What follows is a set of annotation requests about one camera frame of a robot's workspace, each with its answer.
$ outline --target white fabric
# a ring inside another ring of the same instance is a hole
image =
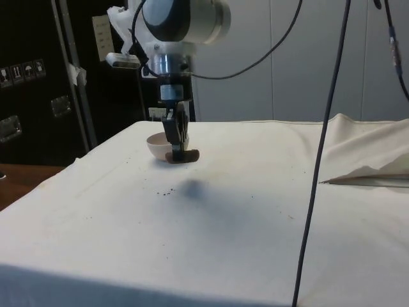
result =
[[[405,129],[337,116],[320,180],[404,156]],[[161,130],[135,124],[0,213],[0,306],[290,305],[321,125],[193,123],[201,159],[179,166],[150,155]],[[301,306],[407,305],[408,193],[319,185]]]

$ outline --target white wall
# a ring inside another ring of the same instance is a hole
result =
[[[298,0],[228,0],[228,37],[199,48],[196,72],[225,75],[260,58],[287,30]],[[409,1],[390,0],[409,74]],[[304,0],[298,21],[273,56],[227,81],[194,80],[197,117],[202,121],[319,121],[335,65],[345,1]],[[333,114],[357,120],[409,117],[391,62],[385,10],[373,0],[352,1],[344,58]]]

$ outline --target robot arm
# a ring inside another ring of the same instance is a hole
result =
[[[162,42],[212,43],[230,28],[229,6],[220,0],[147,0],[143,17]]]
[[[114,67],[129,68],[132,65],[125,62],[135,63],[135,56],[128,54],[132,46],[129,29],[139,4],[140,1],[129,0],[129,10],[108,10],[111,24],[125,42],[116,65],[112,55],[107,57]],[[137,20],[136,37],[150,59],[150,70],[158,76],[160,102],[166,106],[162,123],[173,149],[166,159],[170,163],[196,162],[199,152],[186,151],[184,147],[189,118],[183,103],[193,99],[192,57],[196,44],[216,42],[228,33],[229,6],[224,0],[145,0],[143,5],[143,20]]]

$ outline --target white bowl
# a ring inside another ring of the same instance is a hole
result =
[[[150,136],[146,143],[153,156],[161,161],[166,161],[166,154],[172,152],[172,145],[167,141],[165,132],[156,133]],[[189,137],[185,142],[185,149],[189,145]]]

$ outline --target table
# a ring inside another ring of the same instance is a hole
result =
[[[0,213],[0,306],[289,306],[319,123],[137,123]],[[409,121],[329,125],[320,182],[405,170]],[[406,306],[409,190],[321,183],[301,306]]]
[[[0,171],[6,175],[0,180],[0,211],[63,169],[59,166],[0,164]]]

